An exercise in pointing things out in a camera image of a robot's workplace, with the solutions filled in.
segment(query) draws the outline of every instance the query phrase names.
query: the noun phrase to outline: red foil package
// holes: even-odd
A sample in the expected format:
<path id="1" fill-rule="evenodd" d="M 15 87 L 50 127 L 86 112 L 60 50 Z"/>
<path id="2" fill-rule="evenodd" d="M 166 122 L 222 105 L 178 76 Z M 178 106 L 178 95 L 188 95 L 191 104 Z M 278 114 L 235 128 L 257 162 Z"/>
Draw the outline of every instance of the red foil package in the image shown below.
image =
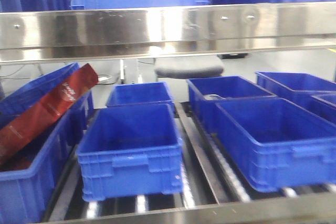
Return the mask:
<path id="1" fill-rule="evenodd" d="M 3 127 L 0 130 L 0 165 L 55 123 L 97 83 L 97 74 L 86 64 Z"/>

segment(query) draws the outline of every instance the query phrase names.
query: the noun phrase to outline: crate rim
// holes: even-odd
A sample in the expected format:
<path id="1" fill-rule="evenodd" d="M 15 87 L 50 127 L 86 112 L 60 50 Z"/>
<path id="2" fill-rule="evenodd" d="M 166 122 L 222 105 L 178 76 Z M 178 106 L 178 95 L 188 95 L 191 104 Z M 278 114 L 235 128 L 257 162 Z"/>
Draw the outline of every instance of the crate rim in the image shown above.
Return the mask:
<path id="1" fill-rule="evenodd" d="M 77 68 L 75 71 L 77 71 L 77 70 L 79 69 L 79 63 L 78 63 L 78 62 L 72 62 L 72 63 L 70 63 L 70 64 L 67 64 L 66 66 L 63 66 L 63 67 L 58 68 L 58 69 L 56 69 L 56 70 L 54 70 L 54 71 L 52 71 L 52 72 L 49 72 L 49 73 L 44 74 L 44 75 L 42 75 L 42 76 L 39 76 L 39 77 L 37 77 L 37 78 L 35 78 L 35 79 L 33 79 L 33 80 L 30 80 L 28 83 L 26 83 L 25 85 L 21 86 L 19 89 L 24 88 L 26 85 L 30 84 L 31 82 L 34 82 L 34 81 L 36 81 L 36 80 L 40 80 L 41 77 L 45 77 L 45 76 L 48 76 L 48 75 L 51 75 L 51 74 L 55 74 L 55 72 L 60 71 L 61 69 L 67 69 L 66 73 L 68 73 L 69 71 L 72 71 L 72 68 L 76 68 L 76 67 L 78 67 L 78 68 Z M 58 78 L 58 77 L 54 77 L 53 79 L 48 80 L 48 82 L 52 82 L 52 81 L 54 81 L 54 80 L 57 79 L 57 78 Z M 34 90 L 34 89 L 36 89 L 36 87 L 30 87 L 29 89 L 25 90 L 24 92 L 29 92 L 29 91 Z M 8 98 L 8 97 L 10 97 L 11 99 L 14 99 L 14 98 L 16 98 L 16 97 L 20 97 L 20 96 L 22 96 L 22 93 L 17 94 L 17 93 L 15 93 L 15 92 L 16 92 L 16 91 L 14 91 L 12 94 L 10 94 L 10 95 L 8 95 L 7 97 L 5 97 L 2 101 L 4 101 L 4 100 L 5 100 L 6 98 Z"/>
<path id="2" fill-rule="evenodd" d="M 252 97 L 240 97 L 240 98 L 226 98 L 223 99 L 225 101 L 231 101 L 231 100 L 238 100 L 238 99 L 258 99 L 260 97 L 277 97 L 275 94 L 273 94 L 272 92 L 270 92 L 269 90 L 259 86 L 256 83 L 251 82 L 250 80 L 247 80 L 246 78 L 242 77 L 242 76 L 219 76 L 219 77 L 208 77 L 208 78 L 190 78 L 187 79 L 187 83 L 189 86 L 191 86 L 193 88 L 193 91 L 197 94 L 197 96 L 199 96 L 201 98 L 202 101 L 206 101 L 206 102 L 221 102 L 222 100 L 206 100 L 204 98 L 204 95 L 199 91 L 199 89 L 195 86 L 195 84 L 192 82 L 193 80 L 199 80 L 199 79 L 233 79 L 233 78 L 239 78 L 242 79 L 250 84 L 252 84 L 253 86 L 255 86 L 256 88 L 259 88 L 261 90 L 263 90 L 264 92 L 266 92 L 268 95 L 258 95 L 258 96 L 252 96 Z"/>
<path id="3" fill-rule="evenodd" d="M 331 107 L 334 107 L 336 108 L 336 104 L 335 103 L 332 103 L 328 100 L 325 100 L 323 97 L 327 97 L 327 96 L 335 96 L 336 97 L 336 92 L 335 93 L 326 93 L 326 94 L 317 94 L 317 95 L 312 95 L 311 97 L 316 100 L 317 102 L 320 102 L 320 103 L 324 103 L 324 104 L 327 104 Z"/>
<path id="4" fill-rule="evenodd" d="M 330 81 L 330 80 L 327 80 L 327 79 L 325 79 L 325 78 L 320 78 L 320 77 L 318 77 L 318 76 L 316 76 L 316 75 L 314 75 L 314 74 L 303 73 L 303 72 L 282 72 L 282 71 L 280 71 L 280 72 L 278 72 L 278 71 L 276 71 L 276 72 L 256 71 L 256 72 L 255 72 L 255 74 L 256 74 L 257 76 L 261 76 L 261 77 L 264 77 L 264 78 L 266 78 L 266 79 L 268 79 L 268 80 L 271 80 L 271 81 L 275 82 L 276 84 L 278 84 L 278 85 L 280 85 L 280 86 L 286 88 L 287 90 L 289 90 L 289 91 L 291 91 L 291 92 L 298 93 L 298 94 L 300 94 L 300 93 L 302 93 L 302 94 L 307 94 L 308 92 L 320 92 L 320 94 L 332 94 L 332 93 L 336 93 L 336 90 L 332 91 L 332 90 L 296 90 L 296 89 L 291 89 L 290 87 L 288 87 L 288 86 L 282 84 L 281 82 L 279 82 L 279 81 L 277 81 L 277 80 L 275 80 L 275 79 L 273 79 L 273 78 L 271 78 L 271 77 L 265 75 L 265 73 L 289 73 L 289 74 L 295 74 L 295 73 L 298 73 L 298 74 L 305 74 L 305 75 L 313 76 L 313 77 L 316 77 L 316 78 L 318 78 L 318 79 L 321 79 L 321 80 L 324 80 L 324 81 L 327 81 L 327 82 L 330 82 L 330 83 L 334 83 L 334 82 L 332 82 L 332 81 Z"/>
<path id="5" fill-rule="evenodd" d="M 168 87 L 168 84 L 167 82 L 165 81 L 157 81 L 157 82 L 145 82 L 145 83 L 133 83 L 133 84 L 119 84 L 119 85 L 115 85 L 113 90 L 111 91 L 108 99 L 107 99 L 107 102 L 106 102 L 106 106 L 108 104 L 108 102 L 110 101 L 110 99 L 112 98 L 113 96 L 113 93 L 116 91 L 116 89 L 122 89 L 123 87 L 131 87 L 131 86 L 145 86 L 145 85 L 156 85 L 156 84 L 161 84 L 165 87 L 165 90 L 167 92 L 167 95 L 170 99 L 167 99 L 167 100 L 160 100 L 160 101 L 151 101 L 151 102 L 134 102 L 134 103 L 125 103 L 125 104 L 116 104 L 116 105 L 110 105 L 110 106 L 119 106 L 119 105 L 136 105 L 136 104 L 146 104 L 146 103 L 164 103 L 164 102 L 173 102 L 174 101 L 174 98 L 172 96 L 172 94 L 170 93 L 170 90 L 169 90 L 169 87 Z"/>
<path id="6" fill-rule="evenodd" d="M 301 144 L 299 142 L 302 142 L 304 141 L 305 143 L 319 143 L 321 141 L 330 141 L 330 142 L 335 142 L 336 143 L 336 125 L 329 122 L 328 120 L 324 119 L 324 118 L 321 118 L 319 117 L 318 115 L 296 105 L 295 103 L 287 100 L 287 99 L 284 99 L 284 98 L 280 98 L 280 97 L 272 97 L 272 98 L 257 98 L 257 99 L 254 99 L 254 100 L 282 100 L 282 101 L 285 101 L 287 104 L 289 104 L 290 106 L 294 106 L 296 108 L 299 108 L 301 110 L 303 110 L 305 113 L 308 113 L 310 114 L 311 116 L 315 117 L 317 120 L 320 120 L 322 121 L 323 123 L 325 123 L 326 125 L 329 126 L 329 128 L 334 128 L 334 136 L 327 136 L 327 137 L 315 137 L 315 138 L 305 138 L 305 139 L 301 139 L 301 140 L 292 140 L 292 141 L 281 141 L 281 142 L 270 142 L 270 143 L 260 143 L 259 141 L 257 141 L 243 126 L 241 126 L 241 124 L 239 124 L 233 116 L 231 116 L 230 113 L 228 113 L 222 106 L 221 106 L 221 103 L 217 103 L 216 106 L 217 106 L 217 109 L 219 109 L 221 111 L 221 113 L 224 113 L 225 116 L 227 116 L 230 120 L 232 120 L 232 122 L 235 124 L 236 127 L 238 127 L 243 133 L 244 135 L 246 135 L 248 137 L 248 139 L 250 141 L 252 141 L 255 145 L 257 145 L 258 147 L 270 147 L 270 146 L 283 146 L 283 145 L 288 145 L 288 144 L 293 144 L 293 145 L 296 145 L 296 144 Z"/>
<path id="7" fill-rule="evenodd" d="M 114 154 L 127 154 L 127 153 L 138 153 L 139 150 L 143 150 L 144 152 L 146 151 L 160 151 L 160 150 L 164 150 L 164 149 L 175 149 L 175 148 L 181 148 L 184 144 L 184 141 L 180 135 L 180 132 L 177 128 L 177 125 L 175 123 L 173 123 L 173 129 L 174 129 L 174 135 L 176 136 L 176 144 L 169 144 L 169 145 L 162 145 L 162 146 L 155 146 L 155 147 L 141 147 L 141 148 L 132 148 L 132 149 L 126 149 L 126 150 L 109 150 L 109 151 L 95 151 L 95 152 L 83 152 L 81 149 L 83 148 L 83 143 L 85 142 L 85 140 L 88 138 L 87 136 L 91 133 L 91 131 L 94 130 L 94 127 L 92 127 L 95 123 L 95 121 L 97 120 L 97 118 L 99 117 L 99 115 L 101 113 L 104 113 L 104 111 L 107 110 L 115 110 L 115 109 L 122 109 L 122 108 L 141 108 L 141 107 L 153 107 L 153 106 L 161 106 L 161 107 L 165 107 L 167 108 L 167 111 L 169 113 L 169 118 L 171 120 L 174 120 L 174 114 L 173 111 L 171 109 L 171 106 L 167 103 L 156 103 L 156 104 L 148 104 L 148 103 L 144 103 L 144 104 L 129 104 L 129 105 L 123 105 L 123 106 L 112 106 L 109 108 L 103 108 L 100 109 L 95 116 L 92 119 L 92 123 L 90 124 L 88 130 L 86 131 L 86 133 L 84 134 L 84 136 L 82 137 L 80 143 L 78 145 L 78 148 L 76 149 L 76 155 L 78 157 L 82 157 L 82 156 L 97 156 L 97 155 L 114 155 Z"/>

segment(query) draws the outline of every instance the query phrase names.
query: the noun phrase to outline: cable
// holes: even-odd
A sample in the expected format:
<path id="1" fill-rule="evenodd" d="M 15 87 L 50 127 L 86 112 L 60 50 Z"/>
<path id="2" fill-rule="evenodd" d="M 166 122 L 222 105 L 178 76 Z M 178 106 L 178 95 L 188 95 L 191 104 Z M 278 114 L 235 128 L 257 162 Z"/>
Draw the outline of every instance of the cable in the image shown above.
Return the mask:
<path id="1" fill-rule="evenodd" d="M 154 65 L 154 63 L 149 63 L 149 62 L 144 62 L 144 61 L 138 61 L 139 63 L 143 63 L 143 64 L 148 64 L 148 65 Z"/>
<path id="2" fill-rule="evenodd" d="M 18 73 L 21 69 L 23 69 L 24 66 L 25 66 L 25 65 L 22 65 L 22 66 L 21 66 L 18 70 L 16 70 L 14 73 L 8 74 L 8 75 L 6 75 L 6 76 L 0 76 L 0 78 L 4 78 L 4 77 L 8 77 L 8 76 L 12 76 L 12 75 L 16 74 L 16 73 Z"/>
<path id="3" fill-rule="evenodd" d="M 12 78 L 12 77 L 1 77 L 2 79 L 11 79 L 11 80 L 23 80 L 30 79 L 30 77 L 22 77 L 22 78 Z"/>

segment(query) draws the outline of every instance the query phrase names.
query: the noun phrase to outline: floor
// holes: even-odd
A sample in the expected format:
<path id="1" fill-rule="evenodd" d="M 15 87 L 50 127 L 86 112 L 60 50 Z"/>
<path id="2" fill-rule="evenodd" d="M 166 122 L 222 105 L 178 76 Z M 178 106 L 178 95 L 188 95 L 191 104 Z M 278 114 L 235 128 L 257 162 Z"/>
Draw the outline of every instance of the floor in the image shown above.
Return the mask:
<path id="1" fill-rule="evenodd" d="M 138 73 L 143 82 L 156 80 L 153 59 L 138 61 Z M 113 89 L 113 83 L 119 83 L 120 61 L 104 60 L 89 62 L 100 77 L 108 80 L 93 88 L 95 108 L 104 108 L 107 98 Z M 334 79 L 336 69 L 336 53 L 327 49 L 279 51 L 279 52 L 253 52 L 243 59 L 223 59 L 225 65 L 224 76 L 239 75 L 255 82 L 255 71 L 286 71 L 306 72 L 328 80 Z M 0 79 L 5 95 L 21 87 L 29 80 L 56 70 L 66 63 L 45 63 L 40 65 L 3 65 L 0 68 Z M 166 81 L 178 102 L 188 100 L 185 80 L 160 78 Z"/>

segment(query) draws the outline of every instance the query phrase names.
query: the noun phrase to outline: metal bar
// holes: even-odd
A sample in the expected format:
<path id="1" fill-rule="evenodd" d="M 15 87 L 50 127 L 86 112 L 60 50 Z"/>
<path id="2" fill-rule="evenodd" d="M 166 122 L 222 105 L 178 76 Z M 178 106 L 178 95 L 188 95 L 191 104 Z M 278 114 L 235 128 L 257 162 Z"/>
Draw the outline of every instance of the metal bar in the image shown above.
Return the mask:
<path id="1" fill-rule="evenodd" d="M 90 223 L 90 224 L 231 224 L 231 223 L 293 223 L 299 219 L 319 220 L 336 218 L 336 194 L 320 193 L 303 195 L 296 198 L 273 198 L 255 200 L 249 203 L 233 202 L 220 205 L 196 207 L 183 210 L 180 208 L 150 211 L 148 214 L 125 214 L 104 216 L 91 220 L 71 220 L 53 222 Z"/>
<path id="2" fill-rule="evenodd" d="M 0 49 L 335 34 L 335 24 L 335 2 L 1 13 Z"/>
<path id="3" fill-rule="evenodd" d="M 0 63 L 336 46 L 336 4 L 0 13 Z"/>
<path id="4" fill-rule="evenodd" d="M 215 197 L 216 202 L 217 203 L 226 202 L 227 195 L 225 194 L 221 184 L 219 183 L 218 177 L 216 176 L 216 173 L 210 161 L 206 157 L 206 154 L 201 147 L 201 139 L 200 139 L 201 137 L 198 134 L 197 128 L 188 120 L 181 104 L 176 103 L 175 107 L 176 107 L 177 113 L 180 116 L 180 120 L 187 133 L 189 141 L 193 147 L 195 155 L 202 167 L 203 173 Z"/>
<path id="5" fill-rule="evenodd" d="M 79 171 L 79 164 L 75 163 L 54 206 L 49 221 L 64 220 L 80 176 Z"/>
<path id="6" fill-rule="evenodd" d="M 121 84 L 125 83 L 125 68 L 124 68 L 124 61 L 120 60 L 120 82 Z"/>
<path id="7" fill-rule="evenodd" d="M 118 198 L 114 198 L 114 205 L 113 205 L 113 214 L 116 215 L 118 214 Z"/>
<path id="8" fill-rule="evenodd" d="M 77 162 L 76 155 L 75 155 L 75 150 L 76 148 L 74 148 L 71 151 L 69 158 L 67 162 L 65 163 L 61 174 L 59 175 L 57 185 L 49 200 L 49 203 L 44 212 L 42 221 L 48 221 L 53 215 L 54 211 L 57 211 L 60 216 L 56 220 L 63 220 L 62 219 L 63 214 L 65 217 L 66 211 L 69 208 L 69 206 L 67 206 L 67 203 L 70 203 L 71 198 L 75 193 L 75 190 L 76 190 L 76 187 L 79 181 L 78 179 L 75 178 L 76 167 L 79 168 L 79 164 Z M 68 195 L 66 198 L 64 197 L 63 190 L 68 191 Z"/>
<path id="9" fill-rule="evenodd" d="M 124 64 L 124 83 L 132 84 L 138 83 L 139 81 L 139 68 L 138 60 L 136 59 L 126 59 L 123 60 Z"/>
<path id="10" fill-rule="evenodd" d="M 202 171 L 202 167 L 197 159 L 191 143 L 188 140 L 188 136 L 182 126 L 180 119 L 176 118 L 175 123 L 179 132 L 181 133 L 182 138 L 185 140 L 185 143 L 182 146 L 183 165 L 188 177 L 189 187 L 191 189 L 195 205 L 201 206 L 214 204 L 216 203 L 216 200 L 211 192 L 207 178 Z M 175 204 L 175 206 L 183 207 L 183 195 L 179 194 L 179 197 L 181 202 L 177 202 L 179 205 Z"/>
<path id="11" fill-rule="evenodd" d="M 228 184 L 230 190 L 234 192 L 234 196 L 236 197 L 237 200 L 241 202 L 249 202 L 251 201 L 250 196 L 247 194 L 245 191 L 245 188 L 241 184 L 240 180 L 230 167 L 229 163 L 225 159 L 225 157 L 222 155 L 220 152 L 219 148 L 215 144 L 215 142 L 212 140 L 212 138 L 206 135 L 206 140 L 210 146 L 210 149 L 212 151 L 212 154 L 214 155 L 217 163 L 219 164 L 219 167 L 223 173 L 223 177 Z"/>
<path id="12" fill-rule="evenodd" d="M 186 209 L 194 208 L 195 201 L 189 186 L 189 180 L 184 168 L 184 164 L 181 165 L 181 175 L 183 182 L 183 205 Z"/>
<path id="13" fill-rule="evenodd" d="M 176 208 L 184 207 L 181 194 L 173 194 L 173 200 L 174 200 L 174 207 Z"/>

